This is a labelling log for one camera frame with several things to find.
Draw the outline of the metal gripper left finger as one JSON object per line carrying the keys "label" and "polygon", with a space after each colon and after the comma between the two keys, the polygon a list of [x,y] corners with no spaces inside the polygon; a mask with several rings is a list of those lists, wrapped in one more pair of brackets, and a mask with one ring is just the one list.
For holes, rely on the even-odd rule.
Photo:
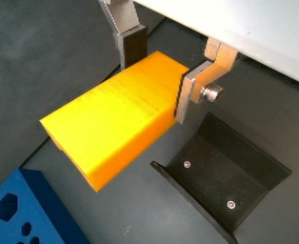
{"label": "metal gripper left finger", "polygon": [[134,0],[98,1],[114,30],[124,70],[148,56],[150,29],[140,23]]}

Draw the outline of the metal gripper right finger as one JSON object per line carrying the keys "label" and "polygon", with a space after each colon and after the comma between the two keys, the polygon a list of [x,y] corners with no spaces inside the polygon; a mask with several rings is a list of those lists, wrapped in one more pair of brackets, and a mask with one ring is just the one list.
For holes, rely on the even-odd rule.
{"label": "metal gripper right finger", "polygon": [[203,100],[215,102],[220,97],[223,88],[216,84],[216,80],[231,71],[236,56],[238,50],[212,37],[207,39],[207,60],[183,75],[180,81],[175,112],[180,124],[190,115],[191,103],[200,104]]}

